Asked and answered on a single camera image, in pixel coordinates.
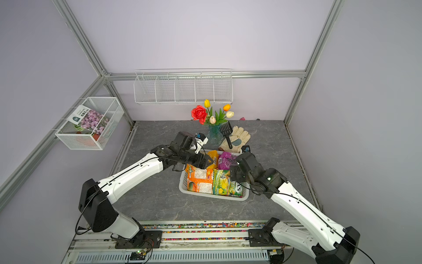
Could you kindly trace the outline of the purple candy bag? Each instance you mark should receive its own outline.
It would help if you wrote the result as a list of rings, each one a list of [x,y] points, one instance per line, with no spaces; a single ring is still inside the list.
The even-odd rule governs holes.
[[[231,152],[223,152],[219,155],[218,169],[228,171],[231,166],[236,164],[237,155]]]

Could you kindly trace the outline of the green Fox's candy bag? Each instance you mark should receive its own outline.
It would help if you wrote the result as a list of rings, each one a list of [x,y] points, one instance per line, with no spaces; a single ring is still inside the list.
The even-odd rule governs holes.
[[[239,183],[231,179],[229,170],[214,169],[212,193],[214,195],[242,198],[244,189]]]

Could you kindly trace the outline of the orange Fox's candy bag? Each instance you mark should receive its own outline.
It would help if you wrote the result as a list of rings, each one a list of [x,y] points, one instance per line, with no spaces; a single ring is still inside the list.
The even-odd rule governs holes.
[[[188,191],[213,194],[213,169],[200,169],[188,165],[185,169]]]

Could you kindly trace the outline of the yellow orange candy bag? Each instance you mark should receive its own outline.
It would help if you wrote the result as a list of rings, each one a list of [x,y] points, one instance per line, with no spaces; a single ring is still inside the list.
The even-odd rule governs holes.
[[[207,169],[218,169],[219,154],[217,150],[209,151],[207,152],[207,155],[213,160],[213,163],[210,164]]]

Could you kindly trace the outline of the white plastic perforated basket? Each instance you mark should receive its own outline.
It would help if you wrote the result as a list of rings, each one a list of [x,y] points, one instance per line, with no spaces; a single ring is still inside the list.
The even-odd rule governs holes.
[[[223,151],[209,151],[214,164],[207,169],[188,165],[181,173],[179,190],[184,194],[205,198],[245,201],[249,197],[249,185],[231,179],[228,170],[238,154]]]

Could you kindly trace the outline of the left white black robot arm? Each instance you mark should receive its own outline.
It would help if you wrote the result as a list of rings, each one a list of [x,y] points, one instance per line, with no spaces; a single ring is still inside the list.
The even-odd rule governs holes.
[[[198,133],[179,132],[168,145],[158,145],[122,171],[101,180],[89,179],[83,185],[78,209],[95,233],[111,232],[134,240],[144,235],[143,227],[116,208],[118,201],[148,178],[176,165],[206,169],[212,159],[204,151],[208,138]]]

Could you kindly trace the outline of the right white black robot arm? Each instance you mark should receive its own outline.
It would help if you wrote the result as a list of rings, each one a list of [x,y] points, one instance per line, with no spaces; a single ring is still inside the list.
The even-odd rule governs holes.
[[[230,175],[238,183],[247,183],[251,192],[265,195],[283,207],[304,226],[290,227],[271,218],[262,229],[248,231],[250,246],[288,245],[314,258],[319,264],[349,264],[356,254],[359,232],[343,227],[319,211],[275,168],[264,169],[254,154],[236,157]]]

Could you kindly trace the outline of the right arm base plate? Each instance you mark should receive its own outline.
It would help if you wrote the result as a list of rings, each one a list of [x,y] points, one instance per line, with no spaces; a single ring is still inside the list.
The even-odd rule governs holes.
[[[248,237],[250,247],[282,246],[266,229],[249,229]]]

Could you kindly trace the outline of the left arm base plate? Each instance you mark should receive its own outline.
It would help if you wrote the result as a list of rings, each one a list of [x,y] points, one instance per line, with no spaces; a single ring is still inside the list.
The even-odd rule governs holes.
[[[125,239],[121,236],[115,240],[116,249],[159,248],[162,241],[161,231],[139,231],[133,238]]]

